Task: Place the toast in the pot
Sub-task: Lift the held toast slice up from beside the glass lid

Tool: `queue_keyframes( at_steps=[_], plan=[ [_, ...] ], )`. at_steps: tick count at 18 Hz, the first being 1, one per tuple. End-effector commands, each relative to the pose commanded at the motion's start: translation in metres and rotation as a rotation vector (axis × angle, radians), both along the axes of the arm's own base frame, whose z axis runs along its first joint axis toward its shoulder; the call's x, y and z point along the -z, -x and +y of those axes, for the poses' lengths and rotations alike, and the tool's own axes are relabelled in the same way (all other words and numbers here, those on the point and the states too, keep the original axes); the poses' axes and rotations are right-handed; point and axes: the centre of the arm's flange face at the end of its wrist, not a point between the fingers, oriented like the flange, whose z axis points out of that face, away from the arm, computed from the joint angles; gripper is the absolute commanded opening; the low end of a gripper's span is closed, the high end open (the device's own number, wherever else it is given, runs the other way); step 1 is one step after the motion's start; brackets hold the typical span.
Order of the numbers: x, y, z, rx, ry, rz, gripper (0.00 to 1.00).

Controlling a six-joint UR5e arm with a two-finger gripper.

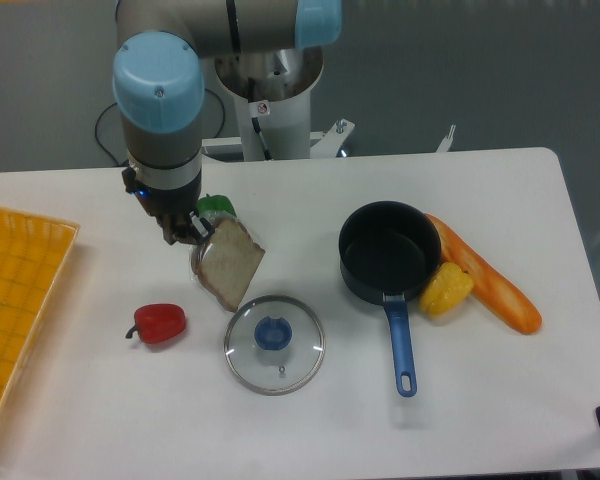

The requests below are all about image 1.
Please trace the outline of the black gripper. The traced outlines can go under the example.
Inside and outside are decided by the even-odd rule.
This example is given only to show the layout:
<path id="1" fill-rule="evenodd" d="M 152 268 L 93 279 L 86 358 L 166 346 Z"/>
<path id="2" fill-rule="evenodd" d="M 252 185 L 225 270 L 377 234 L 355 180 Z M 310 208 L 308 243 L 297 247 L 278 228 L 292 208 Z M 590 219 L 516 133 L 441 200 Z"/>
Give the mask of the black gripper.
<path id="1" fill-rule="evenodd" d="M 143 184 L 131 167 L 122 171 L 122 179 L 126 192 L 136 197 L 148 215 L 157 217 L 169 245 L 189 244 L 189 235 L 193 243 L 204 243 L 215 233 L 207 219 L 192 212 L 197 210 L 201 193 L 201 173 L 184 186 L 166 190 Z M 189 221 L 181 214 L 189 214 Z"/>

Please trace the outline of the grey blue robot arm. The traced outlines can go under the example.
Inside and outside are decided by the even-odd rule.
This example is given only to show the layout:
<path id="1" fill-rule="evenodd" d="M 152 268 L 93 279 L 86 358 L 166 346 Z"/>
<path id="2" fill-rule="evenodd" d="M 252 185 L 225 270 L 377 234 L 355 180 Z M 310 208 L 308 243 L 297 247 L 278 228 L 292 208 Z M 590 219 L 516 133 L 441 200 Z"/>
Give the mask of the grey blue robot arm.
<path id="1" fill-rule="evenodd" d="M 233 96 L 248 160 L 310 154 L 310 93 L 322 49 L 342 28 L 338 1 L 121 1 L 112 88 L 129 157 L 126 190 L 170 244 L 211 226 L 201 192 L 202 70 L 212 60 Z"/>

